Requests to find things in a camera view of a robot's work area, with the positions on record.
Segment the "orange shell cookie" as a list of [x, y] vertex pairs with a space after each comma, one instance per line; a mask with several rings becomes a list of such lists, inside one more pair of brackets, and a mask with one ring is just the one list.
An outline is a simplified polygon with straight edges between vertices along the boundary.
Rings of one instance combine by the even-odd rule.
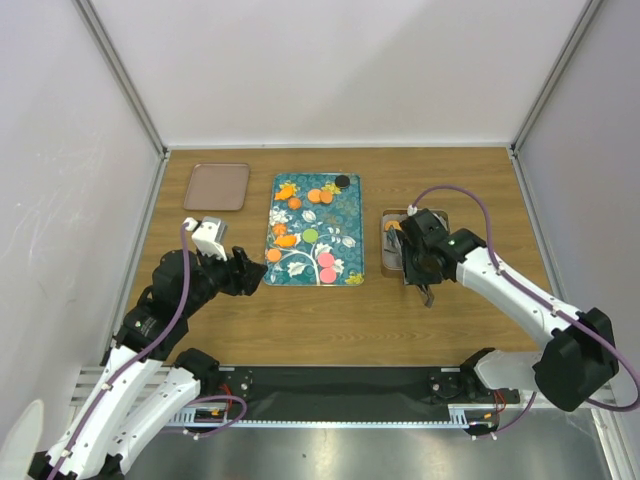
[[279, 249], [269, 249], [266, 252], [266, 259], [270, 263], [277, 263], [282, 258], [282, 252]]

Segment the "orange sandwich cookie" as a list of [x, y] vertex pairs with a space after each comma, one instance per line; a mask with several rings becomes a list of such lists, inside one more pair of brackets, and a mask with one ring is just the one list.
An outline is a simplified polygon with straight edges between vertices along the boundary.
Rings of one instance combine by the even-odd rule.
[[390, 220], [390, 221], [386, 222], [385, 225], [384, 225], [384, 230], [385, 231], [389, 231], [391, 229], [394, 229], [396, 231], [400, 231], [401, 227], [400, 227], [399, 222], [396, 221], [396, 220]]

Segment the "green sandwich cookie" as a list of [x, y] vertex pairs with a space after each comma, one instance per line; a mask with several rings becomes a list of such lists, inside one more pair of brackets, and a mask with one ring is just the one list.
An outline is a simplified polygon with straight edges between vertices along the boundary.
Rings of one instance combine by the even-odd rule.
[[312, 228], [305, 229], [302, 233], [302, 239], [306, 243], [314, 243], [317, 241], [318, 237], [319, 237], [318, 232]]

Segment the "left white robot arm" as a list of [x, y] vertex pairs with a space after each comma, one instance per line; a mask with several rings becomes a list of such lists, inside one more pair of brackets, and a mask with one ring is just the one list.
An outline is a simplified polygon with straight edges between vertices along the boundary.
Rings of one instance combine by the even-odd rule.
[[80, 413], [56, 444], [34, 454], [28, 476], [121, 479], [169, 420], [196, 403], [222, 404], [220, 428], [241, 420], [248, 410], [245, 396], [225, 389], [218, 361], [194, 348], [178, 355], [143, 403], [136, 400], [187, 334], [194, 313], [218, 294], [252, 295], [266, 271], [240, 247], [226, 259], [187, 249], [166, 253], [125, 316]]

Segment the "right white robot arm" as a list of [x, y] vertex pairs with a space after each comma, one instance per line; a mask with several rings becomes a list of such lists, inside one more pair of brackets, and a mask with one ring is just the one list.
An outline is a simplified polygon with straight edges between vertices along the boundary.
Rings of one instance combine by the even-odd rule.
[[498, 389], [529, 390], [571, 412], [618, 373], [618, 360], [602, 344], [613, 339], [603, 312], [581, 312], [554, 298], [470, 230], [450, 232], [436, 214], [422, 209], [401, 221], [397, 243], [407, 284], [429, 291], [444, 281], [457, 282], [507, 315], [539, 348], [475, 353], [467, 361], [471, 370], [460, 377], [467, 399], [482, 402]]

